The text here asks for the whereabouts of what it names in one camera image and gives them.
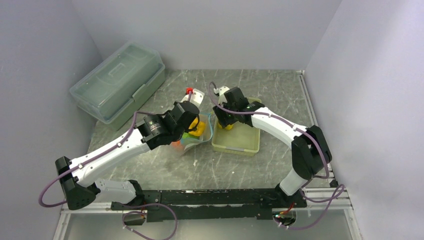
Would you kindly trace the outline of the orange fruit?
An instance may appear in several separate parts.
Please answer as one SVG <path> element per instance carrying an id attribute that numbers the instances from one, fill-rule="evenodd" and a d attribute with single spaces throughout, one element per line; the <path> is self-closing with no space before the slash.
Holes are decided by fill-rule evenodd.
<path id="1" fill-rule="evenodd" d="M 183 148 L 183 146 L 181 145 L 181 141 L 180 141 L 180 140 L 178 140 L 178 141 L 174 141 L 174 142 L 172 142 L 170 145 L 171 145 L 173 148 L 176 148 L 176 149 L 181 149 L 181 148 Z"/>

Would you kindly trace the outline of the clear zip top bag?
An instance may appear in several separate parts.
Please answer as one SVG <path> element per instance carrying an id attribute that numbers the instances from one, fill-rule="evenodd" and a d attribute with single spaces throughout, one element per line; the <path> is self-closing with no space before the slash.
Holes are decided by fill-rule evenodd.
<path id="1" fill-rule="evenodd" d="M 192 124 L 193 127 L 196 125 L 194 130 L 183 133 L 180 140 L 172 142 L 170 145 L 171 149 L 183 155 L 195 146 L 210 141 L 213 136 L 211 116 L 211 113 L 201 113 L 199 120 L 195 120 Z"/>

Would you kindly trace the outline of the pale green perforated basket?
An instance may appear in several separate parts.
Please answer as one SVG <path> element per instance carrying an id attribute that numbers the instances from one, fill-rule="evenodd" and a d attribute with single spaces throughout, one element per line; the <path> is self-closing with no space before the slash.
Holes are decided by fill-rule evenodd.
<path id="1" fill-rule="evenodd" d="M 231 129 L 221 128 L 215 117 L 211 145 L 214 151 L 254 156 L 260 150 L 261 130 L 236 122 Z"/>

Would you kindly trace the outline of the light green custard apple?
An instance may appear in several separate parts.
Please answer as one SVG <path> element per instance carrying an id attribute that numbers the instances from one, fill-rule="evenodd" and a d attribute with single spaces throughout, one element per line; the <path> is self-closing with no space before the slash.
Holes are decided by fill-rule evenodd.
<path id="1" fill-rule="evenodd" d="M 182 135 L 182 137 L 181 137 L 181 141 L 183 141 L 185 139 L 195 139 L 195 138 L 196 138 L 196 136 L 191 135 L 191 134 L 189 134 L 187 132 L 184 132 L 183 135 Z"/>

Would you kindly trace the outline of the yellow bananas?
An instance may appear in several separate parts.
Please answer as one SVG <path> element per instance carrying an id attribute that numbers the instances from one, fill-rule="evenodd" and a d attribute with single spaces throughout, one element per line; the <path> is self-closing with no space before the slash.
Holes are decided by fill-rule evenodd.
<path id="1" fill-rule="evenodd" d="M 225 129 L 225 130 L 231 130 L 231 129 L 234 127 L 234 125 L 233 125 L 233 124 L 229 124 L 229 125 L 226 125 L 226 126 L 222 126 L 219 122 L 217 123 L 217 126 L 218 126 L 220 129 Z"/>

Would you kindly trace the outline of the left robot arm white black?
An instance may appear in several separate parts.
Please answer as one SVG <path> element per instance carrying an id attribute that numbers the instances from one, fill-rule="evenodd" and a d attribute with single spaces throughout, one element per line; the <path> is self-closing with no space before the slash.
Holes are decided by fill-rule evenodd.
<path id="1" fill-rule="evenodd" d="M 173 109 L 145 116 L 122 136 L 89 154 L 57 159 L 55 165 L 68 209 L 79 210 L 101 198 L 139 209 L 145 195 L 136 180 L 110 181 L 100 175 L 120 162 L 179 141 L 193 130 L 191 124 L 199 119 L 200 105 L 194 100 L 175 102 Z"/>

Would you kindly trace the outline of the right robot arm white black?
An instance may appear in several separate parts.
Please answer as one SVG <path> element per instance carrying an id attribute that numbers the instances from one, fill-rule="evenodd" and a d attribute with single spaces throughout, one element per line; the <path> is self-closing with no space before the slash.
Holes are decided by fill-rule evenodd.
<path id="1" fill-rule="evenodd" d="M 208 89 L 213 99 L 213 111 L 219 124 L 225 128 L 241 123 L 260 129 L 282 141 L 291 150 L 291 170 L 276 186 L 276 203 L 287 208 L 295 201 L 295 194 L 313 178 L 327 179 L 328 164 L 332 160 L 323 131 L 317 125 L 306 127 L 274 113 L 263 103 L 249 101 L 239 87 Z"/>

